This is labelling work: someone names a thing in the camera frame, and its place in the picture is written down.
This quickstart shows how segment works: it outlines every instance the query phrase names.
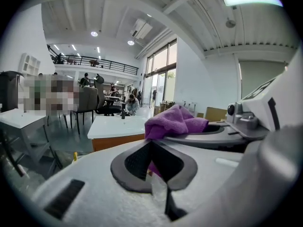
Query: black bottle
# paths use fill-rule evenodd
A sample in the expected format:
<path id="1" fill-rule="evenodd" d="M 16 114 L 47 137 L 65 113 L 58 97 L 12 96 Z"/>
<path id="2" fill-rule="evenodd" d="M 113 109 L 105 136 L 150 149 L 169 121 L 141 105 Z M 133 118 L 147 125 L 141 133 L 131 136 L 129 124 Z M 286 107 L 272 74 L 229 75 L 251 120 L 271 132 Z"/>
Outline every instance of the black bottle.
<path id="1" fill-rule="evenodd" d="M 125 104 L 122 104 L 122 119 L 125 119 Z"/>

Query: microfiber towel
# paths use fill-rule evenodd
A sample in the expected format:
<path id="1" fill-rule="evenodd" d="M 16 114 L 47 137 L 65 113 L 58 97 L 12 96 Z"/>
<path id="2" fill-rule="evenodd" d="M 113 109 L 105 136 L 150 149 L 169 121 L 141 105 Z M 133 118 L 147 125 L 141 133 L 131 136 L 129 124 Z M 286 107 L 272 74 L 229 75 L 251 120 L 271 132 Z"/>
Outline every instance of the microfiber towel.
<path id="1" fill-rule="evenodd" d="M 145 123 L 146 139 L 162 139 L 167 134 L 201 133 L 208 120 L 195 118 L 185 107 L 174 105 Z"/>

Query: white machine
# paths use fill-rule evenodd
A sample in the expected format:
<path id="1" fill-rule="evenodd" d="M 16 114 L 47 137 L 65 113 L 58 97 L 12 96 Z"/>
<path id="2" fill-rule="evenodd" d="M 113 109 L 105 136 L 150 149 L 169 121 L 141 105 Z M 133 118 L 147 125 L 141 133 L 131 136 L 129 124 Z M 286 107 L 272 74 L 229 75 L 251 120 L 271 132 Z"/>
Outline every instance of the white machine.
<path id="1" fill-rule="evenodd" d="M 228 106 L 202 134 L 141 140 L 89 154 L 36 192 L 72 226 L 253 226 L 302 170 L 303 60 Z M 146 174 L 153 161 L 163 181 Z"/>

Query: ceiling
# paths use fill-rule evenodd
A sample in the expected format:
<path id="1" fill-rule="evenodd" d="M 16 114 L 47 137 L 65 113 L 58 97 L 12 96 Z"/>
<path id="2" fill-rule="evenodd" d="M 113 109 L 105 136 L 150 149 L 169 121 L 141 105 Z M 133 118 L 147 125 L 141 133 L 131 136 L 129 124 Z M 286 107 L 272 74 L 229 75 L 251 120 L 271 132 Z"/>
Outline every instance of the ceiling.
<path id="1" fill-rule="evenodd" d="M 95 45 L 99 38 L 106 47 L 123 47 L 144 56 L 150 44 L 160 41 L 157 35 L 169 28 L 204 59 L 221 53 L 293 53 L 300 41 L 283 8 L 268 4 L 232 8 L 223 0 L 31 0 L 26 6 L 38 3 L 43 3 L 50 44 Z M 145 47 L 126 43 L 137 18 L 153 26 Z M 229 20 L 234 27 L 227 27 Z M 90 36 L 92 30 L 101 30 L 100 36 Z"/>

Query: white desk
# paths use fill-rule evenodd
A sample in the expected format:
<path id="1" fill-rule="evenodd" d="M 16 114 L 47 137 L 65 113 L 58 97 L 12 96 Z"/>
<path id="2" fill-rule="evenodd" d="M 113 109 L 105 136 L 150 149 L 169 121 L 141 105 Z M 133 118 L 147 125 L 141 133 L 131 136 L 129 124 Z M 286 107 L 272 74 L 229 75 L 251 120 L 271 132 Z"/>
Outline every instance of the white desk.
<path id="1" fill-rule="evenodd" d="M 143 140 L 147 118 L 127 116 L 97 116 L 87 134 L 92 139 L 94 151 L 107 149 L 128 142 Z"/>
<path id="2" fill-rule="evenodd" d="M 46 179 L 53 174 L 56 165 L 62 168 L 57 154 L 51 148 L 50 135 L 46 124 L 46 116 L 36 115 L 35 112 L 25 113 L 23 110 L 15 108 L 0 113 L 1 138 L 7 138 L 7 136 L 15 137 L 11 142 L 5 143 L 2 146 L 20 176 L 23 173 L 18 164 L 37 171 Z M 31 144 L 28 136 L 41 127 L 44 128 L 46 143 Z M 9 149 L 11 143 L 14 144 L 13 149 L 22 152 L 17 160 L 11 155 Z M 44 156 L 47 149 L 50 149 L 53 158 Z"/>

